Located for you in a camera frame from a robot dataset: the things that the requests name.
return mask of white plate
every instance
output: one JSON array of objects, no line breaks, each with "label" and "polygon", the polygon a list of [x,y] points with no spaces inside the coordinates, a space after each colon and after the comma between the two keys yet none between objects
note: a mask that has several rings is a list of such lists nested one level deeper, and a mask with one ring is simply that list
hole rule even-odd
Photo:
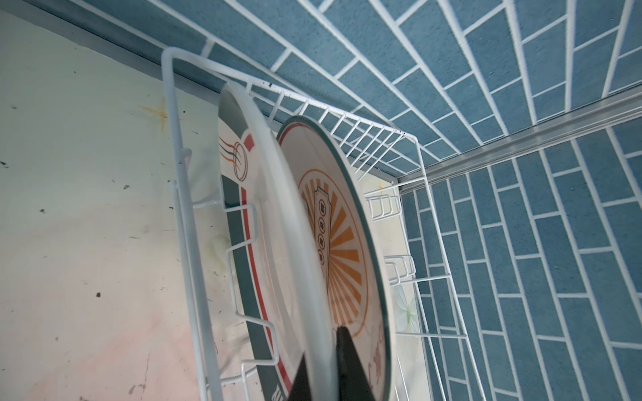
[{"label": "white plate", "polygon": [[[310,388],[317,400],[336,399],[333,331],[320,266],[294,180],[265,117],[236,83],[219,104],[219,151],[227,214],[243,312],[274,324],[280,360],[259,366],[266,400],[287,398],[304,350]],[[254,357],[271,359],[274,333],[247,323]]]},{"label": "white plate", "polygon": [[375,399],[388,400],[395,352],[390,288],[363,196],[343,153],[316,121],[290,118],[277,141],[316,239],[333,327],[350,330]]}]

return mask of white grout line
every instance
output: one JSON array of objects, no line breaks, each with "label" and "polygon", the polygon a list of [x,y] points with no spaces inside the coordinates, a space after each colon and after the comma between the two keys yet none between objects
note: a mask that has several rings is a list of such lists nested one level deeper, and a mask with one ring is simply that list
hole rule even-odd
[{"label": "white grout line", "polygon": [[419,69],[419,65],[415,65],[414,67],[412,67],[411,69],[409,69],[408,71],[406,71],[405,73],[400,75],[397,79],[395,79],[392,82],[392,85],[397,85],[399,82],[405,80],[409,75],[411,75],[412,73],[414,73],[418,69]]},{"label": "white grout line", "polygon": [[627,180],[629,181],[629,184],[631,185],[631,189],[633,190],[633,195],[634,199],[638,201],[640,204],[640,207],[642,207],[642,190],[640,189],[640,185],[638,184],[638,180],[636,180],[636,177],[633,175],[633,171],[631,170],[631,166],[629,165],[629,161],[627,158],[624,156],[624,151],[622,150],[622,146],[620,145],[620,142],[618,141],[618,138],[615,136],[615,131],[613,131],[612,127],[608,127],[606,129],[607,135],[609,136],[609,140],[611,140],[611,144],[613,145],[613,149],[615,149],[615,154],[618,156],[618,160],[620,160],[620,164],[622,165],[622,169],[624,170],[624,174],[627,176]]},{"label": "white grout line", "polygon": [[[419,55],[419,53],[417,52],[415,47],[412,46],[412,44],[410,43],[410,41],[408,40],[406,35],[401,31],[401,28],[398,25],[395,24],[395,22],[393,21],[392,17],[388,13],[388,10],[385,8],[385,6],[383,4],[381,4],[381,0],[369,0],[369,1],[370,1],[370,4],[374,7],[374,9],[377,11],[379,16],[381,17],[381,19],[383,19],[383,21],[386,23],[386,25],[388,25],[388,27],[390,28],[392,33],[394,33],[394,35],[397,38],[397,40],[406,49],[408,54],[410,54],[410,56],[415,60],[415,62],[417,64],[419,64],[421,70],[424,72],[424,74],[426,75],[426,77],[428,78],[430,83],[433,84],[433,86],[435,87],[437,92],[439,92],[439,94],[442,96],[442,98],[444,98],[444,100],[446,101],[448,106],[452,110],[455,111],[455,114],[457,115],[457,117],[459,117],[459,120],[461,120],[461,122],[464,124],[464,126],[466,127],[468,132],[471,133],[471,135],[473,136],[473,138],[475,138],[475,140],[477,141],[477,143],[479,145],[482,145],[483,142],[479,138],[479,135],[477,135],[475,130],[473,130],[472,126],[470,125],[470,123],[468,123],[468,121],[466,120],[464,115],[461,113],[461,111],[459,110],[459,108],[457,107],[455,102],[453,102],[453,100],[450,98],[448,93],[446,93],[446,91],[444,90],[443,86],[441,86],[441,83],[437,80],[437,77],[432,73],[430,68],[428,68],[428,65],[426,64],[424,59],[421,58],[421,56]],[[401,93],[400,93],[400,98],[405,100],[406,98],[402,97],[402,96],[403,95],[401,95]],[[430,121],[428,121],[428,118],[426,118],[425,115],[423,115],[422,113],[419,113],[419,111],[414,106],[411,106],[411,107],[413,107],[413,111],[415,111],[415,113],[417,113],[417,115],[422,119],[422,121],[424,121],[435,132],[437,132],[438,134],[441,134],[441,131],[439,131],[436,128],[434,128],[434,125]],[[445,135],[441,134],[440,136],[442,136],[444,138],[444,140],[446,141],[446,143],[448,143],[453,149],[458,150],[457,147],[454,146],[450,140],[448,140],[448,141],[446,140],[446,136]]]},{"label": "white grout line", "polygon": [[491,11],[487,12],[482,18],[478,19],[472,25],[470,25],[468,28],[464,29],[464,36],[468,35],[470,32],[472,32],[475,29],[479,28],[484,22],[486,22],[489,19],[493,18],[496,14],[498,14],[500,11],[502,11],[504,9],[504,7],[505,7],[505,4],[500,4],[497,7],[493,8]]},{"label": "white grout line", "polygon": [[[473,192],[473,185],[471,183],[471,177],[470,177],[469,174],[466,174],[465,177],[466,177],[466,184],[468,185],[468,191],[471,193],[471,197],[473,198],[473,201],[471,203],[473,204],[473,214],[475,216],[475,224],[477,225],[477,231],[479,233],[480,240],[481,240],[481,248],[483,249],[484,259],[485,259],[485,261],[488,261],[489,256],[488,256],[488,248],[487,248],[487,245],[486,245],[486,238],[483,235],[482,223],[481,223],[480,217],[479,217],[479,210],[477,209],[477,200],[474,199],[474,192]],[[511,372],[513,373],[513,378],[515,380],[517,391],[519,392],[519,399],[523,400],[523,395],[521,394],[521,387],[518,384],[519,381],[517,379],[517,370],[516,370],[516,367],[515,367],[515,359],[513,357],[513,352],[512,352],[512,349],[509,346],[508,336],[504,334],[504,333],[507,333],[506,323],[504,322],[504,314],[503,314],[503,312],[501,310],[501,303],[499,302],[499,296],[498,296],[499,291],[497,291],[497,283],[495,282],[495,277],[494,277],[492,268],[490,266],[490,263],[486,263],[486,270],[487,270],[487,273],[488,273],[489,278],[490,278],[490,287],[492,289],[492,294],[493,294],[493,298],[494,298],[494,301],[495,301],[495,306],[497,308],[497,313],[499,315],[499,325],[501,326],[501,333],[504,336],[506,352],[508,354],[508,361],[510,362],[510,369],[511,369]]]},{"label": "white grout line", "polygon": [[626,348],[629,350],[642,350],[642,344],[637,343],[621,343],[619,341],[611,341],[611,346],[617,348]]},{"label": "white grout line", "polygon": [[519,73],[522,76],[522,85],[524,86],[526,104],[528,105],[528,113],[530,114],[530,122],[532,125],[536,125],[537,114],[535,113],[535,103],[533,102],[533,91],[530,86],[530,77],[528,75],[528,66],[526,65],[524,47],[521,43],[521,31],[519,29],[515,1],[504,0],[504,5],[506,6],[506,16],[508,18],[510,36],[513,38],[513,48],[515,49],[515,55],[517,56],[517,66],[519,67]]},{"label": "white grout line", "polygon": [[[557,189],[557,184],[555,183],[555,179],[553,178],[553,175],[551,174],[551,167],[548,163],[548,158],[546,157],[546,152],[544,152],[543,149],[539,150],[539,154],[542,158],[542,164],[544,166],[544,171],[546,172],[546,176],[548,178],[548,185],[551,187],[551,191],[553,192],[553,197],[555,198],[555,204],[557,205],[557,208],[562,212],[562,223],[564,224],[564,229],[566,231],[566,236],[568,238],[568,241],[571,244],[571,249],[573,250],[573,256],[575,256],[575,262],[577,263],[577,267],[580,271],[580,276],[582,277],[582,283],[584,285],[584,288],[586,290],[586,293],[577,293],[577,294],[569,294],[569,293],[564,293],[564,294],[557,294],[556,297],[553,297],[554,300],[559,300],[560,298],[587,298],[589,300],[589,303],[591,304],[591,310],[593,311],[593,316],[595,317],[595,322],[598,325],[598,330],[600,331],[600,335],[602,337],[602,342],[604,344],[604,348],[606,349],[609,362],[612,365],[614,374],[616,376],[616,381],[618,382],[618,387],[620,389],[620,392],[622,394],[622,397],[624,398],[624,401],[630,401],[630,398],[628,397],[628,394],[626,393],[626,390],[622,392],[622,389],[624,388],[624,380],[622,379],[622,374],[620,372],[620,368],[618,365],[618,362],[615,358],[615,354],[613,353],[613,348],[611,348],[609,344],[609,335],[606,331],[606,326],[604,325],[604,320],[602,319],[602,314],[598,308],[597,300],[595,298],[595,294],[593,293],[593,287],[591,287],[591,281],[589,280],[589,276],[586,273],[586,268],[584,267],[584,260],[582,259],[582,256],[580,255],[580,250],[579,247],[577,246],[577,241],[575,240],[575,236],[573,234],[573,230],[571,228],[571,223],[569,221],[568,215],[566,214],[566,208],[562,202],[562,198],[559,194],[559,190]],[[564,319],[566,321],[566,318],[564,317],[564,313],[560,316],[561,319]],[[584,378],[582,374],[579,371],[579,367],[577,364],[577,358],[575,357],[575,351],[574,351],[574,345],[572,341],[568,342],[568,347],[569,350],[573,350],[573,353],[571,354],[571,362],[573,363],[573,367],[575,368],[576,371],[576,376],[578,379],[578,383],[580,384],[580,390],[582,392],[582,397],[584,400],[589,400],[589,395],[586,390],[586,384],[584,383]]]},{"label": "white grout line", "polygon": [[620,50],[622,49],[622,43],[624,42],[624,34],[627,32],[627,26],[629,25],[629,18],[631,16],[631,10],[633,9],[634,0],[625,0],[624,7],[622,8],[622,16],[620,17],[620,25],[618,29],[618,34],[615,36],[615,43],[613,44],[613,52],[611,53],[611,61],[609,62],[609,69],[606,74],[606,79],[604,80],[604,88],[602,89],[602,97],[606,98],[611,89],[611,84],[613,83],[613,76],[615,75],[615,67],[618,63],[618,56],[620,55]]},{"label": "white grout line", "polygon": [[550,87],[550,88],[544,89],[544,90],[542,90],[541,92],[538,92],[538,93],[534,94],[534,95],[533,95],[533,97],[534,97],[534,98],[536,98],[537,96],[543,95],[543,94],[547,93],[549,90],[553,90],[553,89],[555,89],[555,88],[558,88],[558,87],[562,86],[562,85],[563,85],[563,84],[565,84],[565,83],[566,83],[566,81],[561,81],[561,82],[560,82],[560,83],[558,83],[557,85],[553,85],[553,86],[552,86],[552,87]]},{"label": "white grout line", "polygon": [[406,22],[406,19],[410,18],[422,5],[426,4],[428,0],[418,0],[415,4],[411,5],[403,14],[395,20],[397,25],[401,25]]},{"label": "white grout line", "polygon": [[[517,177],[517,184],[519,186],[520,195],[522,196],[524,204],[527,207],[526,210],[529,211],[530,209],[528,208],[528,199],[524,199],[524,194],[522,192],[522,188],[521,188],[521,185],[520,185],[521,184],[521,181],[520,181],[521,177],[519,175],[519,171],[518,171],[517,166],[516,166],[516,164],[517,164],[516,160],[513,158],[511,161],[513,162],[513,168],[515,169],[515,173],[516,173],[516,177]],[[508,246],[508,253],[510,254],[510,259],[512,261],[513,270],[515,272],[515,278],[517,280],[517,288],[519,288],[519,293],[520,294],[525,294],[524,284],[522,282],[521,274],[519,273],[519,268],[517,266],[517,259],[516,259],[516,256],[515,256],[515,251],[513,249],[512,239],[510,238],[510,234],[508,232],[508,227],[506,226],[506,217],[504,216],[504,208],[503,208],[503,206],[501,204],[501,201],[499,199],[499,191],[497,190],[497,187],[496,187],[496,184],[495,184],[495,176],[494,176],[491,168],[487,167],[487,169],[488,169],[488,172],[489,172],[489,175],[490,175],[490,184],[492,185],[492,191],[493,191],[493,193],[495,195],[495,202],[497,203],[497,208],[499,210],[499,218],[500,218],[501,222],[504,223],[504,236],[506,237],[506,243],[507,243],[507,246]],[[528,299],[526,299],[526,296],[524,296],[524,298],[522,298],[522,303],[523,303],[523,306],[524,306],[524,312],[525,312],[525,316],[526,316],[526,321],[528,322],[528,329],[530,331],[530,335],[531,335],[531,338],[532,338],[532,341],[533,341],[533,345],[535,347],[535,354],[537,356],[537,362],[539,364],[539,369],[542,372],[542,379],[544,381],[544,387],[546,388],[546,394],[548,395],[548,399],[552,400],[553,399],[553,392],[551,390],[550,382],[548,380],[548,372],[546,371],[546,367],[544,365],[544,357],[542,355],[542,350],[539,347],[539,342],[537,342],[537,337],[536,337],[537,333],[535,332],[535,324],[533,323],[533,316],[530,313],[530,308],[528,306]]]},{"label": "white grout line", "polygon": [[627,51],[626,53],[621,54],[621,55],[618,57],[618,59],[620,59],[620,58],[625,58],[626,56],[630,56],[630,55],[632,55],[633,53],[635,53],[635,52],[637,52],[637,51],[639,51],[639,50],[642,50],[642,46],[640,46],[640,47],[636,47],[636,48],[635,48],[635,49],[633,49],[633,50],[630,50],[630,51]]},{"label": "white grout line", "polygon": [[557,173],[551,174],[553,177],[559,177],[562,175],[567,175],[571,173],[577,173],[578,171],[581,171],[582,169],[579,167],[573,167],[572,169],[564,170],[564,171],[558,171]]},{"label": "white grout line", "polygon": [[453,114],[455,114],[455,112],[454,112],[454,111],[452,111],[452,112],[450,112],[450,113],[447,113],[447,114],[444,114],[444,115],[442,115],[441,117],[439,117],[438,119],[434,120],[434,121],[433,121],[433,124],[437,124],[439,121],[441,121],[441,120],[443,120],[443,119],[445,119],[445,118],[448,118],[448,117],[450,117],[450,116],[451,116],[451,115],[453,115]]},{"label": "white grout line", "polygon": [[270,67],[270,71],[276,73],[279,68],[281,68],[281,65],[285,62],[285,60],[292,54],[291,49],[285,49],[283,53],[281,53],[281,56],[277,58],[277,60],[272,64]]},{"label": "white grout line", "polygon": [[564,91],[564,111],[571,111],[573,85],[573,48],[575,47],[575,1],[566,0],[566,87]]},{"label": "white grout line", "polygon": [[595,43],[595,42],[597,42],[598,40],[600,40],[600,39],[602,39],[602,38],[605,38],[605,37],[609,36],[611,33],[613,33],[613,32],[615,32],[615,31],[617,31],[617,30],[618,30],[618,28],[619,28],[619,26],[616,26],[615,28],[611,28],[611,29],[609,29],[608,31],[603,32],[603,33],[601,33],[601,34],[597,35],[597,36],[596,36],[595,38],[593,38],[593,39],[589,39],[589,40],[587,40],[586,42],[582,43],[581,45],[576,46],[576,47],[573,49],[573,51],[578,51],[578,50],[580,50],[580,49],[585,48],[586,46],[588,46],[588,45],[590,45],[590,44],[594,44],[594,43]]},{"label": "white grout line", "polygon": [[324,13],[327,11],[328,8],[334,3],[334,0],[323,0],[321,4],[319,5],[319,11]]},{"label": "white grout line", "polygon": [[[451,210],[453,211],[453,216],[455,218],[455,228],[459,232],[460,231],[459,219],[457,218],[457,209],[455,208],[455,203],[453,201],[453,191],[452,191],[452,188],[450,186],[450,180],[446,181],[446,185],[447,185],[447,188],[448,188],[448,196],[449,196],[449,199],[450,199],[450,207],[451,207]],[[492,375],[490,374],[490,362],[488,360],[488,355],[487,355],[487,352],[486,352],[486,343],[485,343],[483,335],[482,335],[482,324],[480,323],[479,311],[477,310],[477,302],[475,301],[475,297],[474,297],[473,281],[471,280],[471,274],[470,274],[470,271],[469,271],[469,268],[468,268],[468,263],[466,262],[466,254],[465,254],[465,251],[464,251],[464,242],[462,241],[462,236],[461,235],[458,235],[457,239],[459,240],[459,249],[460,249],[460,252],[462,254],[462,260],[464,260],[464,273],[466,274],[466,284],[468,285],[468,292],[470,293],[471,305],[473,306],[473,315],[474,315],[474,318],[475,318],[475,325],[477,326],[477,335],[478,335],[479,340],[480,340],[481,354],[483,356],[484,365],[486,367],[486,375],[488,376],[489,386],[492,388],[492,387],[494,387],[494,385],[493,385],[493,381],[492,381]],[[471,362],[473,362],[474,361],[474,355],[473,355],[472,352],[471,352],[470,357],[471,357]],[[493,401],[497,401],[497,397],[495,396],[495,393],[493,393],[492,391],[490,392],[490,396],[492,397]]]},{"label": "white grout line", "polygon": [[510,82],[505,83],[504,85],[500,86],[499,88],[493,89],[493,90],[490,92],[490,94],[495,94],[495,93],[497,93],[497,92],[501,91],[502,89],[506,89],[507,87],[511,86],[511,85],[512,85],[512,84],[514,84],[515,82],[519,81],[521,78],[522,78],[522,77],[518,76],[518,77],[517,77],[517,78],[515,78],[514,80],[512,80],[512,81],[510,81]]},{"label": "white grout line", "polygon": [[454,81],[452,81],[451,83],[449,83],[448,85],[446,85],[446,86],[444,87],[444,89],[445,89],[445,90],[448,90],[448,89],[450,89],[450,88],[454,87],[455,85],[457,85],[458,83],[460,83],[461,81],[463,81],[464,79],[468,78],[468,77],[469,77],[469,76],[471,76],[471,75],[473,75],[473,72],[472,72],[472,71],[468,71],[467,73],[465,73],[465,74],[464,74],[464,75],[462,75],[461,77],[457,78],[456,80],[454,80]]},{"label": "white grout line", "polygon": [[214,47],[215,43],[216,42],[213,41],[212,38],[207,38],[203,45],[203,49],[201,50],[201,57],[209,58],[210,53],[212,53],[212,47]]},{"label": "white grout line", "polygon": [[546,25],[542,29],[540,29],[540,30],[536,31],[535,33],[533,33],[533,34],[527,36],[526,38],[524,38],[522,40],[522,44],[529,43],[534,38],[538,37],[539,35],[543,34],[544,32],[548,31],[552,27],[558,25],[560,22],[565,21],[565,20],[566,20],[566,14],[562,15],[561,17],[559,17],[555,21],[551,22],[549,25]]},{"label": "white grout line", "polygon": [[472,126],[474,126],[475,124],[479,124],[479,123],[480,123],[480,122],[482,122],[482,121],[486,121],[487,119],[489,119],[489,118],[491,118],[491,117],[494,117],[494,114],[488,115],[487,117],[484,117],[484,118],[483,118],[483,119],[481,119],[481,120],[477,120],[477,121],[475,121],[475,122],[474,122],[473,124],[471,124],[471,125],[472,125]]},{"label": "white grout line", "polygon": [[347,73],[348,71],[350,71],[350,68],[354,67],[358,62],[359,62],[359,58],[358,58],[358,57],[353,58],[352,60],[350,60],[350,62],[349,62],[348,64],[346,64],[346,65],[345,65],[345,67],[343,67],[343,68],[341,69],[341,71],[339,71],[338,73],[336,73],[336,74],[334,75],[334,78],[335,78],[336,80],[341,79],[341,77],[342,77],[345,73]]},{"label": "white grout line", "polygon": [[537,335],[538,340],[548,340],[548,341],[559,341],[560,343],[565,343],[567,339],[565,337],[559,336],[543,336],[542,334]]}]

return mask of dish rack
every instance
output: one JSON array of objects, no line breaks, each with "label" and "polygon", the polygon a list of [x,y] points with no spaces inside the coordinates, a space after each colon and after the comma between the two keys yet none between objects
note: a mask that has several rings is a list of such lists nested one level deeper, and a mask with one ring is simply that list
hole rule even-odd
[{"label": "dish rack", "polygon": [[[426,152],[426,154],[428,154],[429,152],[419,144],[417,138],[414,135],[401,131],[397,128],[392,128],[390,126],[371,121],[367,118],[360,117],[353,113],[346,112],[339,108],[327,105],[307,96],[303,96],[302,94],[293,92],[278,85],[274,85],[273,83],[260,80],[251,75],[227,67],[226,65],[219,64],[217,62],[190,53],[183,49],[179,49],[177,47],[169,47],[163,51],[161,57],[162,80],[167,104],[169,129],[171,133],[171,141],[177,170],[177,180],[172,181],[170,185],[175,206],[174,213],[177,224],[178,243],[180,246],[183,277],[186,290],[187,311],[195,353],[196,375],[198,380],[200,401],[223,400],[221,386],[238,382],[242,383],[245,398],[246,400],[249,400],[250,397],[247,378],[256,373],[257,365],[275,365],[278,362],[279,351],[277,348],[277,341],[274,336],[272,338],[272,359],[244,360],[241,362],[240,375],[224,378],[220,377],[211,321],[209,317],[207,295],[205,293],[200,251],[198,249],[194,209],[202,207],[222,207],[223,211],[232,212],[243,208],[250,209],[250,211],[252,212],[254,210],[254,206],[242,205],[240,207],[226,209],[225,204],[222,201],[222,191],[220,191],[218,196],[216,194],[213,194],[212,196],[208,196],[206,200],[203,201],[194,202],[192,200],[189,180],[187,178],[187,169],[189,168],[189,161],[191,159],[192,152],[190,149],[183,147],[182,136],[180,132],[176,89],[174,84],[174,59],[183,60],[185,62],[193,64],[194,66],[211,73],[212,75],[223,81],[228,82],[234,80],[244,84],[246,91],[250,95],[250,97],[255,99],[255,101],[258,99],[263,103],[271,106],[272,109],[269,113],[269,116],[267,117],[268,125],[273,122],[278,112],[285,113],[286,115],[299,115],[304,114],[309,107],[315,107],[319,110],[322,110],[322,114],[320,118],[318,118],[319,123],[323,123],[325,119],[328,118],[328,116],[333,116],[333,119],[337,120],[334,123],[333,128],[330,130],[331,136],[337,141],[342,150],[344,150],[345,148],[349,148],[348,151],[344,150],[347,155],[351,156],[355,152],[358,152],[358,155],[356,157],[352,156],[351,158],[349,158],[350,165],[354,167],[357,172],[363,171],[363,173],[360,175],[359,173],[356,173],[359,176],[357,177],[358,181],[361,181],[364,177],[366,177],[366,175],[379,163],[386,164],[388,167],[394,168],[390,164],[387,164],[384,159],[387,153],[392,152],[397,158],[404,158],[417,166],[417,171],[420,172],[421,175],[417,178],[414,178],[413,180],[404,182],[403,184],[407,185],[414,182],[423,182],[424,187],[426,188],[430,205],[433,205],[433,194],[430,186],[428,185],[428,179],[426,176],[426,170],[422,157],[422,152]],[[276,97],[276,100],[272,101],[268,97],[266,97],[266,92],[273,94],[274,96],[271,97]],[[300,105],[295,110],[288,110],[283,105],[284,99],[294,100],[297,102],[297,104]],[[338,129],[342,124],[347,124],[347,126],[350,127],[349,131],[344,137],[338,135]],[[360,146],[361,142],[363,141],[366,145]],[[419,163],[416,163],[410,157],[400,153],[397,149],[394,148],[395,144],[400,141],[409,141],[414,145],[417,151]],[[398,192],[399,186],[401,186],[401,184],[391,182],[391,185],[387,187],[369,191],[364,194],[374,221],[381,221],[383,219],[389,218],[398,218],[402,227],[403,239],[406,246],[406,254],[385,256],[385,264],[390,268],[391,271],[394,272],[393,276],[389,278],[389,283],[391,286],[411,285],[413,287],[414,297],[417,301],[416,304],[418,305],[419,312],[421,313],[421,322],[422,326],[424,327],[423,331],[425,332],[397,332],[397,335],[423,337],[429,339],[429,341],[423,341],[424,355],[426,355],[427,358],[425,349],[427,343],[428,351],[430,353],[430,359],[434,365],[438,383],[431,383],[430,379],[428,378],[428,385],[431,387],[431,393],[433,391],[432,386],[437,385],[438,390],[440,391],[444,400],[446,399],[446,395],[444,393],[444,378],[442,378],[440,370],[438,369],[435,350],[433,349],[433,343],[430,339],[454,338],[463,341],[470,355],[470,361],[473,366],[473,372],[475,375],[477,386],[481,393],[481,397],[485,401],[486,398],[481,384],[480,374],[473,357],[471,343],[468,338],[468,331],[466,330],[459,300],[456,296],[455,284],[451,276],[451,270],[446,256],[444,242],[441,237],[441,230],[439,227],[435,208],[431,208],[431,215],[434,220],[435,228],[437,229],[437,238],[439,240],[439,248],[444,260],[445,274],[432,277],[417,278],[415,276],[415,263],[412,256],[410,255],[410,248],[408,246],[408,238],[406,235],[406,227],[403,218],[401,198]],[[389,190],[393,190],[394,194],[380,194],[381,192]],[[256,218],[256,213],[250,213],[250,215],[252,215],[253,218]],[[226,251],[225,262],[228,269],[227,276],[229,278],[228,280],[230,284],[232,307],[234,308],[234,313],[239,318],[246,321],[251,321],[252,323],[263,325],[264,327],[271,327],[271,331],[273,333],[276,333],[276,331],[273,329],[272,323],[250,316],[245,316],[238,311],[236,305],[236,295],[234,294],[235,289],[234,283],[232,281],[232,267],[229,260],[229,253],[232,250],[245,246],[255,240],[256,235],[253,235],[252,238],[247,239],[242,243],[236,244]],[[426,321],[423,303],[421,302],[418,283],[427,282],[430,280],[445,280],[447,282],[449,294],[451,297],[451,305],[455,306],[456,315],[458,316],[456,322],[456,327],[458,329],[457,334],[433,334],[428,332],[428,323]],[[430,375],[428,368],[429,361],[425,362],[426,372],[428,375]],[[401,371],[401,382],[403,384],[403,389],[406,390],[406,397],[408,397],[406,381],[404,379],[403,371],[401,370],[401,362],[398,355],[397,363]],[[395,385],[395,394],[398,400],[399,391],[400,389],[397,389]]]}]

